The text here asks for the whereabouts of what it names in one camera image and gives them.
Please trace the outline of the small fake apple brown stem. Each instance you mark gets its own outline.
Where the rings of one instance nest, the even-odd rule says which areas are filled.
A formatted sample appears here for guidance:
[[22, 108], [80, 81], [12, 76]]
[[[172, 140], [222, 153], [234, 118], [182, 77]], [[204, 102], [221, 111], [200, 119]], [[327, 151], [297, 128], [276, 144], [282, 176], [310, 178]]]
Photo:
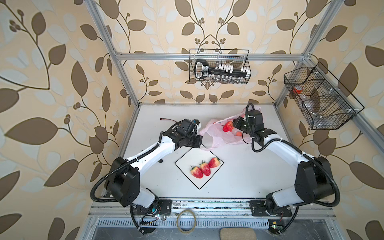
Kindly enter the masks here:
[[234, 126], [233, 126], [233, 121], [228, 121], [224, 126], [223, 126], [223, 131], [224, 132], [231, 132], [234, 130]]

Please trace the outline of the pink plastic bag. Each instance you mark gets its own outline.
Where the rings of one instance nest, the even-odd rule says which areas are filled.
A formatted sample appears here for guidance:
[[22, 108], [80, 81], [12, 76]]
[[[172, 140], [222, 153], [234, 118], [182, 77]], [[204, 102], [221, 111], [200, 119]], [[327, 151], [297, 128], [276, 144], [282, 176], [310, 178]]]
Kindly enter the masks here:
[[230, 116], [226, 119], [222, 120], [216, 120], [212, 119], [210, 120], [207, 125], [199, 130], [199, 135], [204, 136], [208, 135], [212, 137], [213, 142], [211, 147], [209, 147], [209, 150], [221, 148], [223, 146], [229, 146], [229, 145], [240, 145], [240, 144], [251, 144], [252, 138], [249, 136], [249, 134], [246, 134], [244, 132], [241, 132], [234, 128], [231, 132], [224, 132], [223, 126], [228, 121], [233, 121], [237, 119], [238, 117], [243, 117], [245, 119], [245, 112], [246, 110], [243, 109], [239, 114], [236, 114], [234, 116]]

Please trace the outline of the red fake strawberry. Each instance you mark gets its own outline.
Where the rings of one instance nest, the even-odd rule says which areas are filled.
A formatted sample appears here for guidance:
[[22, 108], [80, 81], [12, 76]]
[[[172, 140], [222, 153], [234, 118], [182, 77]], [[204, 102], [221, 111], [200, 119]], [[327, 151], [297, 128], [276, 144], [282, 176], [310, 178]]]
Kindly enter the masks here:
[[211, 168], [210, 168], [210, 166], [206, 162], [203, 161], [200, 164], [200, 169], [202, 170], [202, 173], [205, 176], [210, 176], [211, 175]]
[[209, 165], [209, 167], [210, 167], [211, 169], [213, 169], [213, 168], [217, 168], [217, 167], [219, 167], [219, 166], [221, 165], [221, 162], [220, 162], [220, 160], [219, 160], [217, 157], [215, 157], [215, 158], [212, 158], [212, 159], [209, 161], [208, 165]]

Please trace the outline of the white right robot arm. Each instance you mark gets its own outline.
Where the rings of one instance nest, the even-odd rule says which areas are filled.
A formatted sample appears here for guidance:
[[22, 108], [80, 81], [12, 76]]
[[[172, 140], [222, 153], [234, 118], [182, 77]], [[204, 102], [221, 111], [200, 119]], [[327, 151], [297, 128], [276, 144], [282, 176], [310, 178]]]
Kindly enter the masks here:
[[275, 131], [265, 128], [261, 111], [252, 103], [247, 104], [243, 117], [235, 119], [234, 127], [250, 136], [254, 153], [272, 151], [296, 171], [295, 182], [291, 187], [267, 195], [267, 210], [309, 204], [332, 208], [340, 203], [341, 192], [329, 161], [301, 151]]

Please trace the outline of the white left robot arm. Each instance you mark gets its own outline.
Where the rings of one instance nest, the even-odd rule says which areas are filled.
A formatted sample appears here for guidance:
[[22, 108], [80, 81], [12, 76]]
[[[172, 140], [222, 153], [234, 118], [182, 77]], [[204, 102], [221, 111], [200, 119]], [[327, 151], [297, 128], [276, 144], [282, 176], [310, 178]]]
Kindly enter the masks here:
[[200, 127], [199, 120], [184, 119], [160, 132], [157, 142], [140, 153], [127, 159], [116, 158], [110, 171], [91, 189], [91, 200], [97, 203], [118, 202], [123, 207], [139, 205], [146, 209], [157, 208], [159, 198], [141, 187], [142, 175], [179, 148], [200, 148], [203, 140], [198, 135]]

